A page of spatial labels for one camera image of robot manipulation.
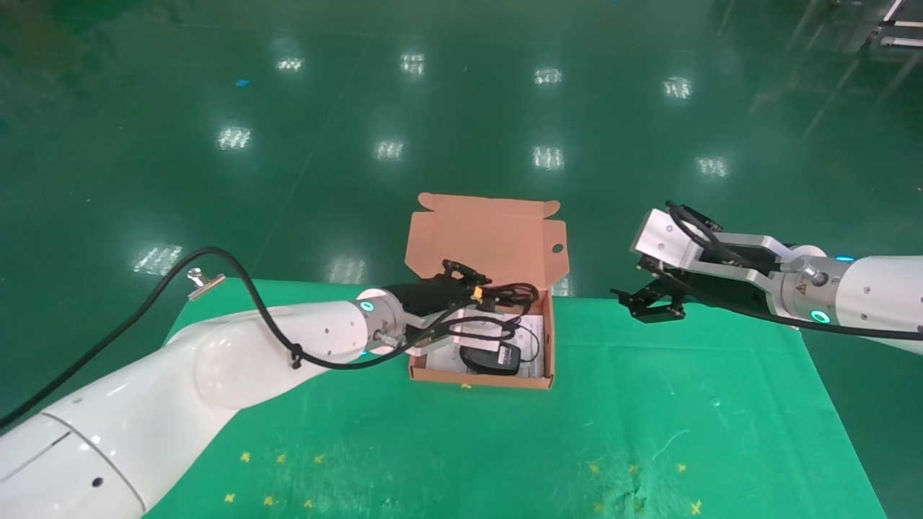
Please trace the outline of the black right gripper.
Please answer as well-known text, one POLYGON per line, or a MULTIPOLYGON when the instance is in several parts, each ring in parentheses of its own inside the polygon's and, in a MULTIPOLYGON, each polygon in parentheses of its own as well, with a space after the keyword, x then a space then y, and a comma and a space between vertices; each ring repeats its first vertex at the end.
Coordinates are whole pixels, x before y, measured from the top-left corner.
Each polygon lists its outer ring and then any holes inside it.
POLYGON ((633 319, 642 323, 661 323, 685 319, 684 303, 686 296, 696 303, 704 303, 710 308, 747 309, 761 314, 772 314, 766 292, 747 280, 720 278, 702 273, 676 269, 660 260, 639 260, 636 268, 646 270, 653 277, 635 293, 628 293, 612 288, 610 293, 616 296, 621 306, 627 309, 633 319), (706 299, 687 295, 676 287, 684 282, 698 293, 704 293, 706 299))

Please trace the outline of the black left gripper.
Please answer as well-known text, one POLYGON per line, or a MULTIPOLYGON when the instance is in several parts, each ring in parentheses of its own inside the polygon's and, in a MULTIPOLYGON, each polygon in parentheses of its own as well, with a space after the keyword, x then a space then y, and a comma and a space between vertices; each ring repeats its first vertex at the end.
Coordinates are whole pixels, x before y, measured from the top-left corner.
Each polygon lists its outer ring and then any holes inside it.
POLYGON ((450 259, 443 259, 443 276, 399 283, 399 302, 406 313, 415 316, 444 314, 458 303, 471 300, 474 287, 493 283, 488 276, 450 259))

